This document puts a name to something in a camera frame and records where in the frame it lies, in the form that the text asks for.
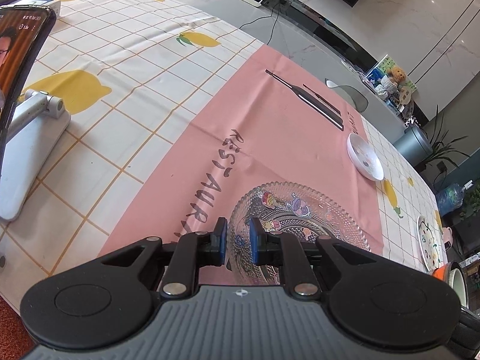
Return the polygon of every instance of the white crosshair mark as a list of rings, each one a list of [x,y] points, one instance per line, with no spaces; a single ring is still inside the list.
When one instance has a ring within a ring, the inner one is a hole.
[[[243,289],[243,288],[242,288],[242,289],[238,289],[238,290],[236,290],[236,291],[234,292],[235,295],[238,295],[238,296],[240,296],[240,297],[242,297],[242,298],[243,298],[244,296],[248,295],[249,293],[250,293],[250,292],[248,292],[247,290],[245,290],[245,289]]]

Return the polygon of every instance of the black utensil illustration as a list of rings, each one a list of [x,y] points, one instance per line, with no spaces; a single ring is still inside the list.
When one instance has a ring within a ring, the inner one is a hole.
[[[325,100],[325,98],[323,98],[322,96],[320,96],[317,92],[315,92],[313,89],[310,89],[308,86],[306,86],[305,84],[303,84],[304,87],[306,87],[310,92],[312,92],[315,96],[317,96],[321,101],[323,101],[325,104],[327,104],[330,108],[332,108],[339,116],[342,116],[342,114],[340,114],[340,110],[338,108],[336,108],[332,103],[328,102],[327,100]]]
[[[288,82],[281,79],[276,74],[265,70],[265,73],[269,74],[276,80],[280,81],[283,85],[290,88],[293,93],[297,95],[297,97],[312,107],[314,110],[318,111],[324,117],[326,117],[331,123],[333,123],[337,128],[343,131],[343,120],[340,116],[335,114],[331,109],[327,108],[324,104],[320,103],[317,99],[315,99],[310,93],[308,93],[303,88],[300,88],[296,85],[290,85]]]

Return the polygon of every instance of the white box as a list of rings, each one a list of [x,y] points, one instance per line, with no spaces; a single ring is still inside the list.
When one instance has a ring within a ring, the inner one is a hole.
[[[60,18],[60,0],[21,0],[14,5],[47,5],[53,9],[55,15],[57,15],[57,19]]]

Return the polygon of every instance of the pink tablecloth section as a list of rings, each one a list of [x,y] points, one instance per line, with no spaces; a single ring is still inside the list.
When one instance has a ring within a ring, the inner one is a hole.
[[[340,110],[344,131],[266,69],[325,97]],[[262,46],[190,122],[101,253],[147,236],[173,242],[187,231],[211,231],[219,216],[230,218],[237,201],[252,188],[291,181],[342,206],[364,230],[373,252],[381,254],[375,183],[358,173],[347,154],[346,140],[354,131],[366,139],[361,117],[349,104],[297,64]],[[231,141],[223,145],[225,139]]]

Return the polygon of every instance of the white phone stand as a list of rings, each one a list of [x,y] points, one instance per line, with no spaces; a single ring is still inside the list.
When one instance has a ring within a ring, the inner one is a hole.
[[[60,135],[70,123],[63,100],[29,89],[7,134],[0,177],[0,218],[13,221]]]

